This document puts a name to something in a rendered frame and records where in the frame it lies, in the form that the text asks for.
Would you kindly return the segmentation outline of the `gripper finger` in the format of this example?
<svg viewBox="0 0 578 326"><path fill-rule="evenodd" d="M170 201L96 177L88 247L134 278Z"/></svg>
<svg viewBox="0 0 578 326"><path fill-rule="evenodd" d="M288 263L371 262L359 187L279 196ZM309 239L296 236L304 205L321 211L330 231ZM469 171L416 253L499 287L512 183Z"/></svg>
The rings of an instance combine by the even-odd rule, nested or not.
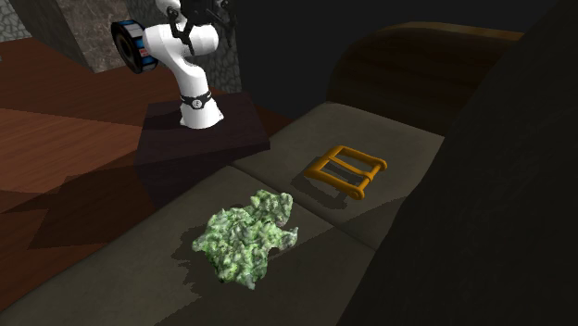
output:
<svg viewBox="0 0 578 326"><path fill-rule="evenodd" d="M220 25L225 30L225 37L226 37L227 45L230 48L232 48L232 38L234 35L235 27L237 25L237 18L236 18L236 13L233 9L230 9L230 8L226 9L225 12L227 13L227 16L229 18L228 21L225 21L224 18L222 18L221 16L217 16L217 19L219 20Z"/></svg>
<svg viewBox="0 0 578 326"><path fill-rule="evenodd" d="M192 41L190 38L190 33L193 29L193 23L189 22L186 15L183 14L181 10L177 9L176 7L168 6L166 9L166 13L169 19L172 37L179 39L184 45L186 45L189 49L190 54L194 56L195 50L193 48ZM177 23L181 20L184 20L185 22L185 26L182 30L180 30L177 26Z"/></svg>

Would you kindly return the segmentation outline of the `orange rectangular frame buckle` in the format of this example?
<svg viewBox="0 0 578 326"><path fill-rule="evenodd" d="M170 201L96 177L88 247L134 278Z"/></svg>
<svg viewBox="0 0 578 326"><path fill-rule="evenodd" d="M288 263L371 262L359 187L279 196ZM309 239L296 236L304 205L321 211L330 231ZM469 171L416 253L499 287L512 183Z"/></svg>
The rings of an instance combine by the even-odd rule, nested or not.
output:
<svg viewBox="0 0 578 326"><path fill-rule="evenodd" d="M370 170L358 169L340 159L338 156L343 154L345 157L354 158L371 167ZM349 172L352 172L362 178L359 185L354 185L345 182L341 179L330 175L322 169L328 163L334 163ZM373 181L375 175L379 171L384 171L388 168L385 160L373 157L348 146L338 145L328 150L322 157L316 160L310 167L304 170L304 176L310 179L327 183L335 189L347 194L354 200L362 200L365 198L365 188Z"/></svg>

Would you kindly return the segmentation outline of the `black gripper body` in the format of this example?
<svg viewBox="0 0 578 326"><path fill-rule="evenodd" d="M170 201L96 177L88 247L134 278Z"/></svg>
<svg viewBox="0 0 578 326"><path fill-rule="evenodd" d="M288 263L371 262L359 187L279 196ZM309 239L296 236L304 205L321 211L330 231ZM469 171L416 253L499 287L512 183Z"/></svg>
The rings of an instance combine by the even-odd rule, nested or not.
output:
<svg viewBox="0 0 578 326"><path fill-rule="evenodd" d="M226 0L182 0L182 14L192 22L221 20L219 13Z"/></svg>

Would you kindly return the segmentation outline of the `dark grey-brown sofa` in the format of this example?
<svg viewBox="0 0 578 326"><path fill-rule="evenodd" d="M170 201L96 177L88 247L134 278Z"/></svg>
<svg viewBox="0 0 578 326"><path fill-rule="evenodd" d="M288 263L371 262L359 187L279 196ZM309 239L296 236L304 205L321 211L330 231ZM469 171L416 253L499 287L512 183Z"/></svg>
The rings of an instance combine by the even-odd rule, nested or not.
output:
<svg viewBox="0 0 578 326"><path fill-rule="evenodd" d="M354 200L304 170L386 161ZM255 290L191 248L221 207L291 194ZM324 104L3 313L0 326L578 326L578 19L535 24L445 136Z"/></svg>

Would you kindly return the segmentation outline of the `green lumpy crumpled object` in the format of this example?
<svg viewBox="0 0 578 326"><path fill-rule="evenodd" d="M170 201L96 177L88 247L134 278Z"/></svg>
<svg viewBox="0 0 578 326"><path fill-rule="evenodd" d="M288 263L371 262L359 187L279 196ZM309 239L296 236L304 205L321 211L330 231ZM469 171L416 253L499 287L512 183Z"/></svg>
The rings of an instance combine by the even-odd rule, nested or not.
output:
<svg viewBox="0 0 578 326"><path fill-rule="evenodd" d="M283 226L291 217L293 197L258 190L246 207L222 209L211 216L192 250L205 254L220 282L253 290L267 274L269 252L295 246L298 229Z"/></svg>

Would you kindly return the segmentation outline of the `dark robot stand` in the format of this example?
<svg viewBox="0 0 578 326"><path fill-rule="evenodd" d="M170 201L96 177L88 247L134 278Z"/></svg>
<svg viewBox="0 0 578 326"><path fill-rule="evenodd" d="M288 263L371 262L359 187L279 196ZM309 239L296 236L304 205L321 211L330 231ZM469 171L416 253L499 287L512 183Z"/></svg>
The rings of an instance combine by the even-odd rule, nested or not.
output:
<svg viewBox="0 0 578 326"><path fill-rule="evenodd" d="M208 129L180 124L178 101L148 106L134 166L156 208L237 159L266 151L270 140L247 93L218 94L224 120Z"/></svg>

